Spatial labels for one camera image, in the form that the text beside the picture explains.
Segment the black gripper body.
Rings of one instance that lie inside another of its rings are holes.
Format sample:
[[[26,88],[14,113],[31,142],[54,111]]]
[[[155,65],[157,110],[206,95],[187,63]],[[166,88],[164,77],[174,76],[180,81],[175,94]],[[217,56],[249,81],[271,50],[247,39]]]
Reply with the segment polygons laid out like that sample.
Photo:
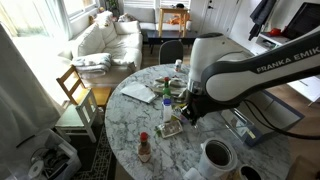
[[[187,104],[183,107],[182,114],[195,125],[200,117],[203,117],[209,112],[214,111],[216,102],[210,100],[206,95],[196,95],[187,92]]]

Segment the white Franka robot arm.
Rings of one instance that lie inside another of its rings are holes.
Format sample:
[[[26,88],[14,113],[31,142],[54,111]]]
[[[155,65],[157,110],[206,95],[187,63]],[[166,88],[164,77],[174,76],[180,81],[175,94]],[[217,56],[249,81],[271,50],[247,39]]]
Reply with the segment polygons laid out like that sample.
[[[257,91],[319,74],[319,29],[259,55],[221,33],[204,34],[191,51],[183,115],[196,124],[210,112],[239,106]]]

